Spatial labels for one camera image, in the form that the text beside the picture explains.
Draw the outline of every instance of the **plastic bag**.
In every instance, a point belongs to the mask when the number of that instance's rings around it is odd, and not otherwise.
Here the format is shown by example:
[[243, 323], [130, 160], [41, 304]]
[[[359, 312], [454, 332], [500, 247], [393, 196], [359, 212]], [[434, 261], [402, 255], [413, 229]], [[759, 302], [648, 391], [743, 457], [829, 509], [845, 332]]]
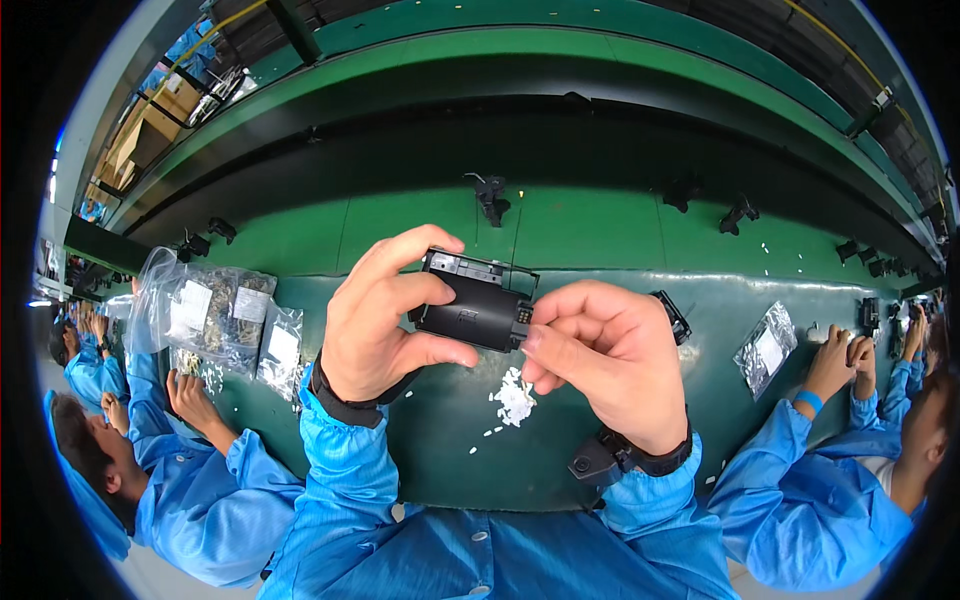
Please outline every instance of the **plastic bag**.
[[302, 341], [303, 311], [298, 308], [281, 308], [270, 300], [256, 378], [288, 402], [297, 396], [300, 383], [298, 366]]
[[790, 314], [783, 304], [776, 302], [733, 356], [733, 362], [740, 368], [754, 401], [760, 398], [796, 347], [797, 336]]
[[172, 250], [155, 248], [137, 280], [126, 348], [153, 353], [173, 345], [253, 378], [276, 277], [237, 267], [183, 264]]
[[103, 303], [103, 314], [111, 319], [129, 319], [135, 298], [133, 294], [114, 296]]

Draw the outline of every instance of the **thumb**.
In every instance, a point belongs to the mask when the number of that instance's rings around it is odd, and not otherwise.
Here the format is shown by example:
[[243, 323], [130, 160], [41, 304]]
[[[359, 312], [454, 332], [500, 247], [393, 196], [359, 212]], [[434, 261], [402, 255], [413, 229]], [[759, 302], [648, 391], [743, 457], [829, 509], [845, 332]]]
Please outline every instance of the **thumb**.
[[397, 353], [396, 367], [406, 374], [426, 365], [456, 363], [475, 367], [479, 361], [476, 348], [470, 344], [417, 331], [403, 341]]
[[616, 361], [612, 358], [547, 325], [530, 325], [520, 350], [586, 396], [599, 391], [615, 371]]

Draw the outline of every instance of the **hand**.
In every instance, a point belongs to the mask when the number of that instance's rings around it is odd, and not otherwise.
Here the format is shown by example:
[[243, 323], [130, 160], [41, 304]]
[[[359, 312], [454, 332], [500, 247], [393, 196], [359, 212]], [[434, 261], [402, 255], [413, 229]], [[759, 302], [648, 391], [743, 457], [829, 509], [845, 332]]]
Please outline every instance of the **hand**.
[[193, 375], [181, 375], [178, 381], [176, 369], [167, 373], [167, 394], [174, 412], [197, 431], [209, 435], [207, 432], [223, 423], [223, 420], [210, 398], [206, 397], [205, 386], [202, 379]]
[[400, 317], [421, 304], [447, 304], [453, 290], [431, 273], [399, 275], [431, 246], [462, 252], [464, 243], [434, 225], [380, 240], [364, 254], [326, 306], [321, 366], [330, 389], [346, 402], [374, 399], [424, 365], [477, 364], [463, 342], [399, 327]]
[[[817, 350], [817, 355], [813, 357], [813, 364], [810, 365], [810, 372], [806, 376], [803, 389], [816, 394], [825, 404], [856, 373], [856, 368], [847, 366], [847, 340], [850, 339], [850, 335], [848, 330], [841, 331], [840, 327], [831, 325], [827, 340]], [[794, 407], [810, 419], [815, 416], [813, 407], [806, 402], [795, 402]], [[806, 408], [810, 409], [810, 414], [806, 412]]]
[[853, 397], [866, 400], [876, 389], [876, 352], [874, 339], [860, 336], [847, 346], [847, 366], [856, 371]]
[[93, 330], [93, 334], [97, 336], [98, 343], [102, 342], [104, 336], [107, 335], [107, 325], [108, 320], [104, 315], [90, 315], [90, 328]]
[[130, 431], [130, 415], [127, 414], [127, 407], [120, 403], [113, 392], [104, 392], [100, 397], [100, 408], [104, 410], [113, 428], [121, 435], [127, 435]]
[[600, 281], [539, 299], [520, 349], [538, 394], [569, 381], [596, 416], [640, 449], [666, 454], [686, 439], [684, 384], [663, 304]]
[[910, 326], [906, 330], [906, 337], [903, 339], [903, 355], [901, 358], [907, 362], [913, 362], [915, 354], [924, 347], [924, 334], [926, 331], [926, 314], [924, 308], [917, 305], [919, 315], [917, 319], [910, 321]]

